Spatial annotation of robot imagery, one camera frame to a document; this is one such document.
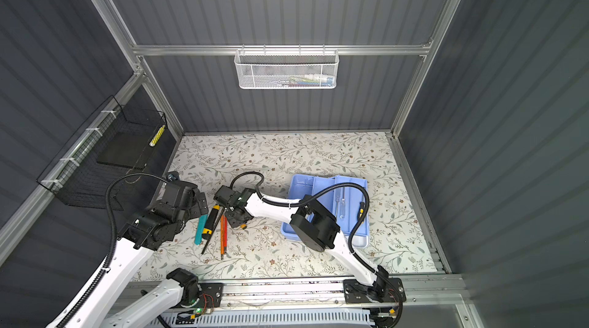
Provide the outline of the red handled pliers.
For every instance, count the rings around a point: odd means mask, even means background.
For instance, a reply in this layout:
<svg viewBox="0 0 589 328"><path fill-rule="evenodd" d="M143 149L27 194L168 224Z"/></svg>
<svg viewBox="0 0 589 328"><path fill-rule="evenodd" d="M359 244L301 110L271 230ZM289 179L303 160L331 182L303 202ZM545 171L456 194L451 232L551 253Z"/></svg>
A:
<svg viewBox="0 0 589 328"><path fill-rule="evenodd" d="M225 257L225 253L226 253L226 248L227 248L227 239L228 239L228 224L227 224L227 219L224 215L221 216L220 219L220 256L221 259L223 260Z"/></svg>

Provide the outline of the black yellow wire stripper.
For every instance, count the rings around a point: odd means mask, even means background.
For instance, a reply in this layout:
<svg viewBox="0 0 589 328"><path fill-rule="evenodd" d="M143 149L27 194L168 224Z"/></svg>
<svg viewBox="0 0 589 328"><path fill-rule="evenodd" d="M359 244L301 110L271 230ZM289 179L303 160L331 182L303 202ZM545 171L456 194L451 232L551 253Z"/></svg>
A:
<svg viewBox="0 0 589 328"><path fill-rule="evenodd" d="M202 240L204 240L205 245L201 251L201 254L205 254L208 246L210 245L211 239L213 237L214 232L216 231L217 226L219 225L220 219L222 216L222 207L220 205L214 205L213 209L211 210L210 214L208 215L207 221L204 224L202 230Z"/></svg>

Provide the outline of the teal handled tool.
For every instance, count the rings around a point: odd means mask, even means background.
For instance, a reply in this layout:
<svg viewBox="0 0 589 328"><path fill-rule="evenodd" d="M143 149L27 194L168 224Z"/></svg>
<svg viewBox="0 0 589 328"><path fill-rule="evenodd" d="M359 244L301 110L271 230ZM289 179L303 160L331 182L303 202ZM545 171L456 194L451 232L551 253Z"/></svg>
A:
<svg viewBox="0 0 589 328"><path fill-rule="evenodd" d="M196 233L194 236L194 245L201 245L202 244L202 233L206 226L206 221L208 219L208 215L202 215L198 218L198 224L196 227Z"/></svg>

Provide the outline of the clear plastic tweezers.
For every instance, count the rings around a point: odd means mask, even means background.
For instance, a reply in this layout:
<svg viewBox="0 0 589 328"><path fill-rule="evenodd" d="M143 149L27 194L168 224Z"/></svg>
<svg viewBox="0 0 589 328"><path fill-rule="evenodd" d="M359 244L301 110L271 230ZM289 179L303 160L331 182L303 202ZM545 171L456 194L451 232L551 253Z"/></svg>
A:
<svg viewBox="0 0 589 328"><path fill-rule="evenodd" d="M334 190L333 213L336 217L339 216L340 194L340 190Z"/></svg>

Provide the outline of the white and blue tool box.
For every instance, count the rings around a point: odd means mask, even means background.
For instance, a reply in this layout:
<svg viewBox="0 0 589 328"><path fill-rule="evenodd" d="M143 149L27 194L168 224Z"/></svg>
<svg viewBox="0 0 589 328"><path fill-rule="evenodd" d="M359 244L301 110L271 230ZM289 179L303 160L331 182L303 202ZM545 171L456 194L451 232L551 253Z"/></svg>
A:
<svg viewBox="0 0 589 328"><path fill-rule="evenodd" d="M331 178L320 176L308 176L296 174L291 179L291 185L288 192L288 199L302 199L305 196L313 196L321 190L340 183L352 182L368 189L366 179L358 179L346 176L334 176ZM337 224L343 233L349 236L350 232L357 223L357 213L360 208L360 202L365 202L365 198L360 190L356 188L342 187L341 191L339 216L336 217ZM334 190L323 195L318 201L329 211L333 213ZM370 243L370 225L368 218L360 225L353 237L355 248L366 248Z"/></svg>

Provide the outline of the black handled screwdriver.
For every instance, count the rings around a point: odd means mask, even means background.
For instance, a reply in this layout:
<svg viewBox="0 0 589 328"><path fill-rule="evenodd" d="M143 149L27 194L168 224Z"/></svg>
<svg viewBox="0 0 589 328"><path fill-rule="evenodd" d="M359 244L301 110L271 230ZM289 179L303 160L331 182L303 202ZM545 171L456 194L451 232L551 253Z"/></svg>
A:
<svg viewBox="0 0 589 328"><path fill-rule="evenodd" d="M366 211L366 203L365 202L360 202L360 208L359 208L358 213L357 213L357 220L358 221L364 219L364 217L365 217L365 211Z"/></svg>

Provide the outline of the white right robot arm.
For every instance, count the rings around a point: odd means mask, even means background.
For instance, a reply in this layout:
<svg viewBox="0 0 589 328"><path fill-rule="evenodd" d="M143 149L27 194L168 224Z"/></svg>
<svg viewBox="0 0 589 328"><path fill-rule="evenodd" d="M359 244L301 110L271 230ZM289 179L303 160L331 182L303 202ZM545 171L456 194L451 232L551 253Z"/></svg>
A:
<svg viewBox="0 0 589 328"><path fill-rule="evenodd" d="M281 199L268 196L260 191L264 182L262 173L245 173L260 177L254 188L234 190L234 182L221 186L214 200L225 209L225 217L232 228L239 228L254 218L267 218L287 223L303 244L316 252L329 254L348 270L360 285L370 301L383 302L390 298L402 305L406 301L400 285L396 285L388 271L367 259L353 245L357 230L367 222L370 196L364 185L356 182L339 182L319 190L302 199ZM354 226L345 234L337 223L336 216L329 211L320 197L336 189L349 188L359 194L359 209L351 213Z"/></svg>

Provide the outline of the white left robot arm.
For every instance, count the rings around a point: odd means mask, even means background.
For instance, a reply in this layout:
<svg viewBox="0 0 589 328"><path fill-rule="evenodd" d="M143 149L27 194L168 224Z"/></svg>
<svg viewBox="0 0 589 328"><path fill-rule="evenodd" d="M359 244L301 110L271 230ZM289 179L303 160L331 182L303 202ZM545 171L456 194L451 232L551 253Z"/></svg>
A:
<svg viewBox="0 0 589 328"><path fill-rule="evenodd" d="M52 321L51 327L143 327L177 305L194 307L202 297L199 279L185 269L170 272L150 293L109 317L118 297L162 244L171 242L187 222L208 214L206 195L198 186L165 178L162 199L118 228L110 205L108 253L76 297Z"/></svg>

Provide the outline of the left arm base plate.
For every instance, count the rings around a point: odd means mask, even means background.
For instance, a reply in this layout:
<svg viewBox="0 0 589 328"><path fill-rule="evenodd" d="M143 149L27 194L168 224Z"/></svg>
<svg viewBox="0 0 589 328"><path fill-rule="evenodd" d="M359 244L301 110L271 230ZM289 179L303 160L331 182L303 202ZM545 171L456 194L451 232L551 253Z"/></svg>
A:
<svg viewBox="0 0 589 328"><path fill-rule="evenodd" d="M205 310L220 307L225 285L222 283L192 284L184 289L179 306Z"/></svg>

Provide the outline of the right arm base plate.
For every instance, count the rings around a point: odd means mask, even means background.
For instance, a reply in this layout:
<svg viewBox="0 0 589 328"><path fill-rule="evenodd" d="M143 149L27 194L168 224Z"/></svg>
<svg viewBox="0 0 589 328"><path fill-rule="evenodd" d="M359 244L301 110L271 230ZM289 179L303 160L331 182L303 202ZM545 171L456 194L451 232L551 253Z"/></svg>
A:
<svg viewBox="0 0 589 328"><path fill-rule="evenodd" d="M343 280L345 302L359 303L399 303L406 302L402 280L390 277L388 282L378 280L372 287L360 284L354 279Z"/></svg>

